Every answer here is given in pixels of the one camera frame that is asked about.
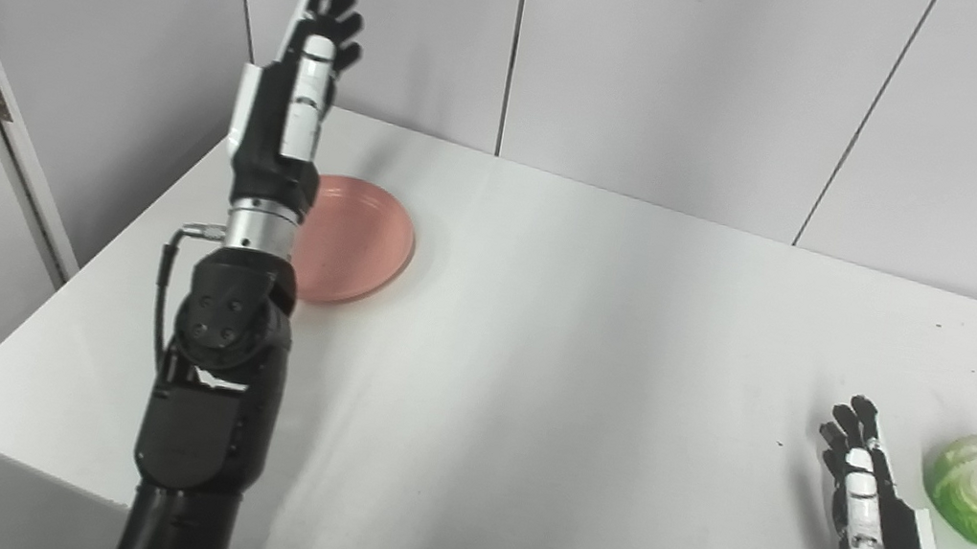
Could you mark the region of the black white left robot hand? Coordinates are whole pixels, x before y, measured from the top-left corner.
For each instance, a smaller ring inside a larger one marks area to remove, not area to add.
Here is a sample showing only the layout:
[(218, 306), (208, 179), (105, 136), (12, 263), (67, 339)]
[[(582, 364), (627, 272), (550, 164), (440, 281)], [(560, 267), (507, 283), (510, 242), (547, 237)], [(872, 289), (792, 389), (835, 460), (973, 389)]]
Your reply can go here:
[(230, 116), (233, 202), (274, 201), (303, 219), (317, 199), (315, 155), (337, 81), (356, 64), (357, 0), (298, 0), (277, 55), (244, 68)]

